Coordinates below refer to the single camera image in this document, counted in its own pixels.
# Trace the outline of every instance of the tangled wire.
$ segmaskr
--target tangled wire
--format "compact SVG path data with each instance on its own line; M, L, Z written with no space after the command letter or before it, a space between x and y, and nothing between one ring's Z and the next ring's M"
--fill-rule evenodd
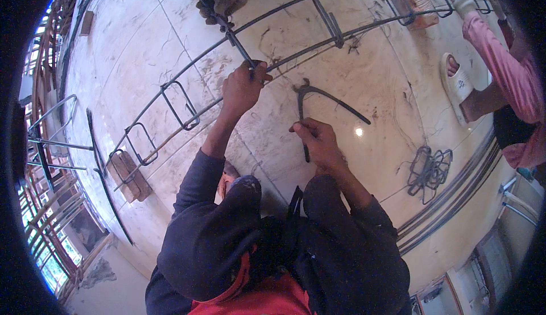
M433 200L436 196L436 189L446 182L447 173L453 161L453 151L451 149L447 149L445 152L437 150L434 155L432 155L432 152L433 150L429 146L419 147L415 159L413 159L409 167L408 194L415 196L420 190L423 190L423 196L421 197L423 205ZM433 191L432 197L427 202L425 202L426 187Z

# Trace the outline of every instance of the rebar cage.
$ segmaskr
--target rebar cage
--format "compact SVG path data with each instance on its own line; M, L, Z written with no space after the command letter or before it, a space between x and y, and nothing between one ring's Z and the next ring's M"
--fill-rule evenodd
M235 46L237 48L237 50L239 51L239 53L242 55L242 57L245 60L248 60L251 63L252 66L254 66L255 64L253 63L253 61L249 57L249 54L247 53L245 48L242 46L242 44L237 39L236 35L239 34L242 31L244 31L245 29L249 28L250 26L256 24L258 21L261 21L261 20L269 17L270 15L272 15L274 13L277 13L278 11L282 11L283 9L285 9L287 7L290 7L291 5L295 5L295 4L300 3L302 1L305 1L305 0L292 0L290 2L287 2L287 3L283 4L283 5L280 5L279 7L274 8L274 9L268 11L267 13L265 13L265 14L255 18L255 19L249 21L248 23L246 23L243 26L237 28L236 30L231 30L230 28L227 29L227 30L223 29L222 31L226 31L226 35L222 39L220 39L214 45L210 46L208 49L206 49L204 52L202 52L200 55L198 55L195 59L191 60L188 63L188 65L186 65L184 68L182 68L181 71L179 73L177 73L171 80L169 80L168 82L166 82L166 83L164 83L163 85L160 86L160 90L157 92L157 94L154 97L152 97L152 99L147 103L147 105L140 111L138 116L133 120L133 123L131 123L131 125L129 125L125 129L125 134L121 137L121 139L119 140L119 142L117 143L115 148L112 150L112 152L108 155L108 159L107 159L105 165L102 167L103 173L107 174L106 166L111 161L112 156L120 149L120 146L122 145L123 141L127 140L128 144L129 144L129 147L133 151L133 154L137 158L139 163L138 163L137 167L133 171L131 171L129 173L129 175L125 179L123 179L118 173L119 179L121 180L121 183L115 188L115 190L117 190L118 188L123 186L124 183L130 182L132 180L132 176L136 173L136 171L140 167L147 166L147 165L151 164L154 160L156 160L159 157L159 154L158 154L159 150L161 150L174 136L176 136L178 133L180 133L183 130L190 131L195 126L197 126L199 124L199 122L200 122L200 116L202 116L207 111L209 111L212 107L214 107L215 105L220 103L222 101L222 99L223 99L223 97L217 98L216 100L214 100L212 103L210 103L206 107L203 107L200 111L196 111L195 108L193 107L193 104L192 104L191 100L189 99L188 94L186 93L184 87L181 85L181 83L178 82L177 79L182 74L184 74L191 66L193 66L195 63L197 63L199 60L201 60L205 55L207 55L208 53L210 53L211 51L213 51L215 48L217 48L218 46L220 46L221 44L223 44L226 41L229 41L232 46ZM290 55L290 56L288 56L288 57L286 57L286 58L284 58L282 60L275 61L271 66L269 66L267 68L267 72L273 71L274 69L276 69L276 68L278 68L278 67L280 67L280 66L282 66L282 65L284 65L284 64L286 64L286 63L288 63L288 62L290 62L290 61L292 61L294 59L297 59L298 57L300 57L300 56L302 56L302 55L304 55L306 53L317 50L318 48L320 48L322 46L325 46L325 45L328 45L330 43L334 43L334 46L340 49L340 48L343 47L344 42L348 38L354 37L354 35L356 35L356 34L361 34L361 33L364 33L364 32L368 32L368 31L372 30L373 28L376 28L376 27L379 27L379 26L382 26L382 25L386 25L386 24L388 24L390 22L393 22L393 21L398 21L401 25L407 26L407 25L413 23L415 21L416 17L418 17L420 15L436 13L440 18L446 18L446 17L450 16L451 14L453 14L453 12L454 12L453 6L452 6L452 4L450 3L449 0L444 0L445 5L443 5L442 8L435 8L435 9L431 9L431 10L428 10L428 11L413 11L413 9L411 8L411 4L407 0L401 0L402 3L406 6L409 13L406 14L406 15L399 15L399 13L397 13L396 9L393 7L392 2L390 0L385 0L387 5L389 5L389 8L391 9L391 11L392 11L392 13L394 15L393 17L384 18L384 19L375 19L373 22L371 22L371 23L369 23L367 25L363 25L363 26L357 27L357 28L355 28L353 30L343 32L340 29L334 14L333 13L328 13L324 9L324 6L321 4L320 0L311 0L311 1L313 2L313 5L317 9L318 14L320 15L321 19L323 20L323 22L324 22L324 24L326 26L326 29L328 30L328 32L330 34L330 38L325 39L325 40L323 40L323 41L321 41L321 42L319 42L319 43L317 43L315 45L309 46L309 47L305 48L304 50L301 50L301 51L299 51L297 53L294 53L294 54L292 54L292 55ZM481 0L481 1L483 3L483 6L480 6L480 3L478 2L478 0L474 0L474 3L476 4L476 10L481 12L482 14L491 13L493 10L489 6L487 0ZM189 111L189 113L192 115L192 117L190 117L185 122L182 122L180 116L174 110L173 106L171 105L171 103L169 102L169 100L167 99L167 96L165 94L166 89L168 89L173 84L177 85L181 89L181 91L182 91L182 93L184 95L184 98L186 100L186 106L185 107ZM152 140L152 138L150 138L150 136L149 136L149 134L148 134L148 132L146 130L145 125L142 124L142 122L140 122L140 118L142 117L142 115L148 110L148 108L150 108L150 106L152 106L152 104L160 96L163 96L163 98L167 102L167 106L169 107L169 110L173 113L175 119L179 123L179 128L177 128L172 134L170 134L159 145L156 145L154 143L154 141ZM142 158L143 155L141 155L140 153L138 153L136 151L136 149L134 148L134 146L133 146L133 144L131 142L131 139L129 138L129 133L130 133L131 129L133 129L136 126L141 127L144 130L144 133L145 133L145 135L147 137L147 140L150 142L151 147L153 148L153 150L149 154L147 154L147 156L145 158Z

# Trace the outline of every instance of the white slipper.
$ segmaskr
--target white slipper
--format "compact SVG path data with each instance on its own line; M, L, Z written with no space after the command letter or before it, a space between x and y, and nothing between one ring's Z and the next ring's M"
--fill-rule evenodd
M442 56L440 61L440 77L442 78L442 85L455 111L459 124L462 127L466 127L467 122L459 105L474 90L474 86L470 82L468 74L463 71L461 66L459 66L459 69L452 77L447 76L447 58L450 55L453 56L451 53L444 53Z

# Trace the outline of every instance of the man's left hand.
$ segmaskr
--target man's left hand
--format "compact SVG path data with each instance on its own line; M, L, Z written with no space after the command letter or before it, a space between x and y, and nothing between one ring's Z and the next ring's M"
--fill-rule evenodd
M260 62L254 71L250 63L244 61L234 72L224 79L222 94L224 104L222 113L236 119L254 107L264 86L263 81L271 81L273 77L266 73L267 64Z

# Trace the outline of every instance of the tiled floor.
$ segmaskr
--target tiled floor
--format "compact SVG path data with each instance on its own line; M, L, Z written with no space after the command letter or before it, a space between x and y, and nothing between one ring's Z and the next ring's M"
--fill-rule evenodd
M288 1L250 0L236 13L233 22L240 27ZM392 16L381 0L321 1L327 11L334 13L343 31L368 24L374 18ZM67 129L70 141L91 143L85 115L85 108L89 108L94 114L100 152L106 157L125 128L158 93L160 85L223 37L217 26L204 24L195 3L196 0L92 1L89 10L95 12L95 17L91 35L76 39L68 72L67 94L78 95L73 125ZM500 33L494 16L487 20L494 32ZM460 58L478 89L487 85L487 70L462 38L461 26L456 14L420 31L408 31L392 22L350 39L342 49L324 46L274 70L275 79L237 125L226 154L240 173L252 173L261 181L267 196L264 213L283 214L296 185L304 187L314 172L313 164L304 160L301 141L288 132L298 118L297 95L291 88L303 84L303 78L309 78L313 86L344 100L372 120L371 125L366 125L322 96L309 95L304 102L305 116L332 124L351 170L381 201L395 225L422 208L418 197L409 196L405 190L409 165L404 162L413 160L418 147L428 144L433 150L453 149L449 183L491 126L491 117L487 116L461 128L440 82L439 59L449 51ZM329 37L311 1L279 11L238 35L252 58L269 64ZM240 54L226 42L178 81L199 110L220 96L223 79L241 62ZM186 120L190 114L178 89L170 86L166 95ZM113 192L115 184L111 177L107 178L116 209L135 241L134 254L144 266L140 269L144 274L154 268L178 186L219 109L220 106L213 107L203 115L200 125L192 131L174 136L161 149L157 160L141 168L154 189L144 202L128 204L119 191ZM141 122L156 145L178 127L163 97L142 115ZM356 129L362 129L362 136L356 134ZM140 155L146 157L151 147L142 130L134 128L129 135ZM122 146L128 148L128 143L125 141ZM72 151L72 158L76 165L94 168L90 153ZM88 169L80 177L110 229L123 240L96 173ZM487 211L489 206L485 202L480 207ZM469 232L481 226L474 218L465 222ZM458 247L449 252L465 251ZM419 265L427 259L434 259L428 250L419 256ZM416 265L413 262L410 257L414 287L435 277L421 272L417 261ZM440 262L438 270L445 265L446 262Z

